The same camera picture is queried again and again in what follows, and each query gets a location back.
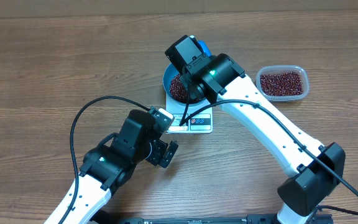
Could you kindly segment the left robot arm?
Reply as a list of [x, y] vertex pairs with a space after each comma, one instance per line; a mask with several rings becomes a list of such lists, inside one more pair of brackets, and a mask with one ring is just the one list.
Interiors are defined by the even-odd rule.
[[132, 177], [139, 162], [166, 168], [178, 145], [160, 137], [174, 119], [163, 108], [130, 111], [119, 133], [108, 135], [86, 153], [78, 180], [46, 222], [88, 223]]

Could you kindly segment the blue plastic measuring scoop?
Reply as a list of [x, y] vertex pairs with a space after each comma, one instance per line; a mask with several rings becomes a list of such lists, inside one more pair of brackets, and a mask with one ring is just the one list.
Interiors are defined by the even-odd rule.
[[200, 44], [201, 48], [203, 49], [203, 52], [207, 55], [207, 56], [212, 56], [212, 53], [210, 52], [208, 46], [206, 45], [206, 43], [202, 40], [199, 40], [198, 43]]

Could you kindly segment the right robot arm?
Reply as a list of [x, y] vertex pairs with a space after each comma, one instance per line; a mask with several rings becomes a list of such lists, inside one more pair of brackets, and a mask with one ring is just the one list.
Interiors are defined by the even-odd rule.
[[271, 104], [226, 54], [209, 55], [184, 35], [166, 51], [192, 98], [219, 103], [240, 121], [278, 161], [288, 179], [277, 189], [283, 207], [279, 223], [307, 223], [317, 206], [340, 183], [346, 154], [335, 142], [323, 145]]

